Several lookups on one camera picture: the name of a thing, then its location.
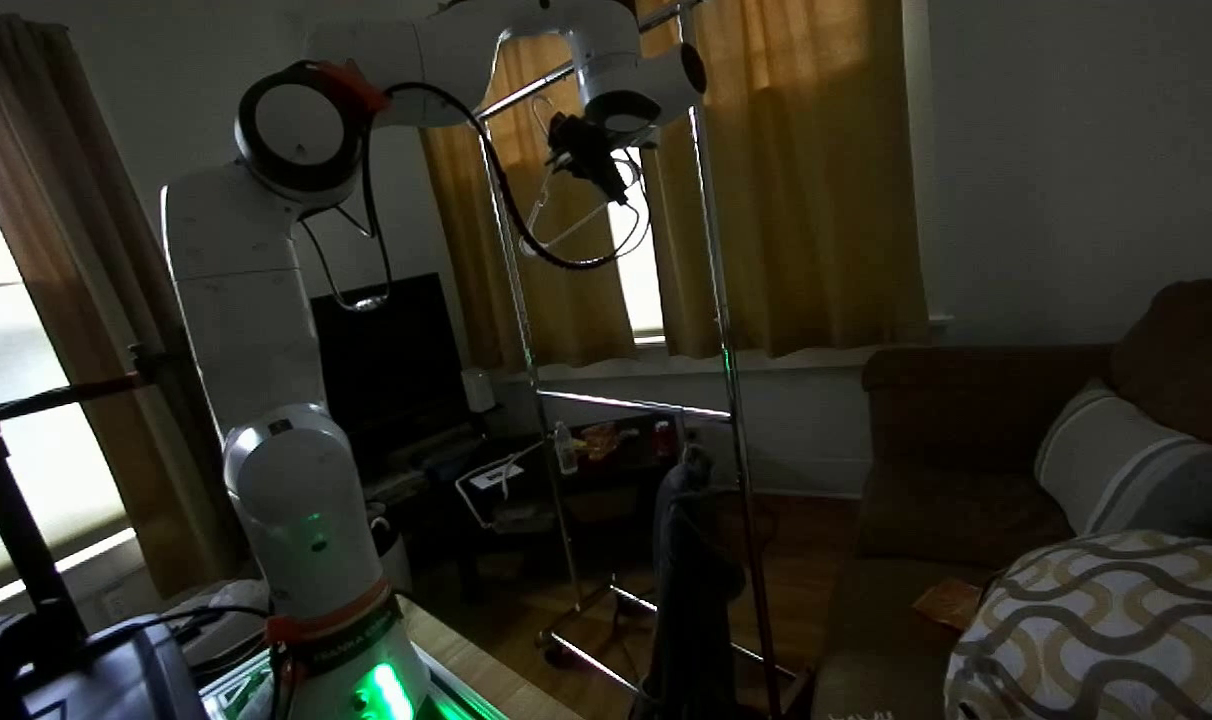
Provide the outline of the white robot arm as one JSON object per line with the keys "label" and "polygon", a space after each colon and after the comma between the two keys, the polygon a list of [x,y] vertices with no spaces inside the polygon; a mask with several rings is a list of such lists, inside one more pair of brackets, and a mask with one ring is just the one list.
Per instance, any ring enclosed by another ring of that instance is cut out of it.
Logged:
{"label": "white robot arm", "polygon": [[161,194],[225,488],[267,586],[267,720],[443,720],[327,411],[288,235],[350,199],[379,123],[472,120],[495,52],[546,32],[568,45],[582,88],[582,110],[547,129],[551,160],[619,198],[611,151],[707,93],[696,49],[639,49],[630,0],[448,0],[413,21],[327,25],[306,59],[247,83],[236,156]]}

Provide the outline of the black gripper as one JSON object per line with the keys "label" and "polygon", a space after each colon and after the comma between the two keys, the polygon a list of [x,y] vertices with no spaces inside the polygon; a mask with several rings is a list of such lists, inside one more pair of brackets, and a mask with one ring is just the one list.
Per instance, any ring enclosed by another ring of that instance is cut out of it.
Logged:
{"label": "black gripper", "polygon": [[547,148],[551,148],[557,172],[571,172],[578,181],[595,185],[608,204],[626,199],[626,181],[611,160],[608,129],[601,129],[586,117],[557,112],[547,120]]}

